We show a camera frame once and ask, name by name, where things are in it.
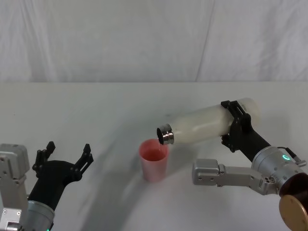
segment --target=white table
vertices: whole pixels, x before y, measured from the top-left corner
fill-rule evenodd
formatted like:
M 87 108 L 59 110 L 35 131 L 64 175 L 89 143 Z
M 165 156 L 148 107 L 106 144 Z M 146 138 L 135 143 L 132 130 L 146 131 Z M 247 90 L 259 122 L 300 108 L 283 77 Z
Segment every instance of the white table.
M 73 163 L 90 143 L 94 163 L 65 189 L 54 231 L 286 231 L 279 196 L 192 184 L 197 157 L 250 166 L 220 138 L 173 146 L 160 183 L 141 177 L 137 149 L 155 138 L 157 126 L 178 113 L 243 97 L 259 104 L 259 134 L 308 159 L 307 83 L 1 84 L 0 142 L 25 145 L 31 166 L 50 140 L 56 144 L 51 160 Z M 35 182 L 30 170 L 28 192 Z

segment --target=plastic bottle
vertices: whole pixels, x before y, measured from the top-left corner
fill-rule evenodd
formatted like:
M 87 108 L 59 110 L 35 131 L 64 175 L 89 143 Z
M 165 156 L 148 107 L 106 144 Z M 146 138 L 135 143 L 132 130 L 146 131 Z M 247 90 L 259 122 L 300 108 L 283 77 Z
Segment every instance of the plastic bottle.
M 252 125 L 258 125 L 260 111 L 256 102 L 243 98 L 238 103 L 250 114 Z M 193 143 L 228 134 L 232 122 L 231 113 L 219 104 L 175 118 L 157 128 L 157 136 L 161 144 Z

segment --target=plastic cup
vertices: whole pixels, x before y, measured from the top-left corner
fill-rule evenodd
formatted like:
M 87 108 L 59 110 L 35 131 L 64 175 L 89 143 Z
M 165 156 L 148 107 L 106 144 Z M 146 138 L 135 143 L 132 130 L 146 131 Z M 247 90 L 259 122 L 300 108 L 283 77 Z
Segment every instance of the plastic cup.
M 158 139 L 144 141 L 139 147 L 143 177 L 148 182 L 158 182 L 166 177 L 169 149 Z

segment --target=pink liquid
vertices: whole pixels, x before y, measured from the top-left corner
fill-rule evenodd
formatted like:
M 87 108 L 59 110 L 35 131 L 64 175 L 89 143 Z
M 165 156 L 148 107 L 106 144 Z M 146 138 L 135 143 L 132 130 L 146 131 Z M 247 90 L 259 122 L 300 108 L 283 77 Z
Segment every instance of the pink liquid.
M 165 158 L 165 154 L 160 150 L 148 150 L 142 157 L 148 161 L 158 161 Z

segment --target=white curtain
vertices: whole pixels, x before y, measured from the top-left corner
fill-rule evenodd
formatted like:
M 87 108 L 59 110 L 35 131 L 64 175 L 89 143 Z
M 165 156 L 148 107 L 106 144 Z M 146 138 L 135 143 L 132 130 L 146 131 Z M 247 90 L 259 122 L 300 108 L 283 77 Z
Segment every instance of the white curtain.
M 2 0 L 0 81 L 308 79 L 307 0 Z

